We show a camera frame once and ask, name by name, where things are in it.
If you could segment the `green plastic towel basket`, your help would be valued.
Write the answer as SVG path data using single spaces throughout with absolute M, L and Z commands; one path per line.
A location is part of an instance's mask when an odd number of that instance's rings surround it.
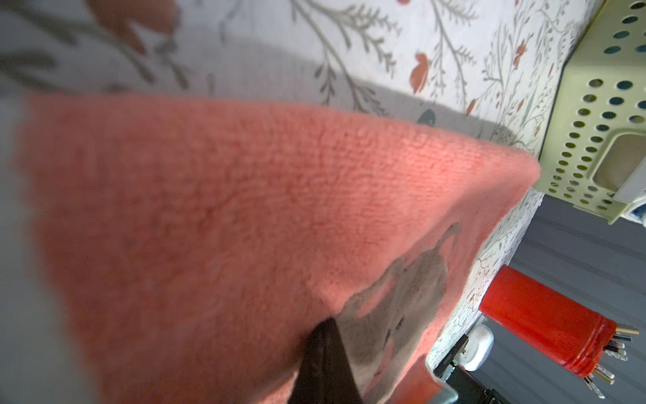
M 563 70 L 534 188 L 612 224 L 645 195 L 645 3 L 607 1 Z

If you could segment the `pink towel with teal border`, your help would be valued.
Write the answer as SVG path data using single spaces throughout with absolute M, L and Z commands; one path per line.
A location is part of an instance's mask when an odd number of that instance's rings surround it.
M 335 319 L 366 403 L 423 359 L 534 156 L 308 105 L 33 94 L 30 244 L 97 403 L 282 402 Z

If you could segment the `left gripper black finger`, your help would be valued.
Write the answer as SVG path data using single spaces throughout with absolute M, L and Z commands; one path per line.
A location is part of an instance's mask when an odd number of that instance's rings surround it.
M 320 323 L 306 339 L 288 403 L 363 403 L 334 318 Z

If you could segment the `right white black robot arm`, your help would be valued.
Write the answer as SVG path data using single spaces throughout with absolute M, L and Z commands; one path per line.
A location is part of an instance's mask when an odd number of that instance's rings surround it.
M 484 324 L 478 324 L 464 334 L 433 373 L 455 391 L 454 403 L 508 403 L 501 392 L 475 378 L 489 358 L 494 345 L 494 334 Z

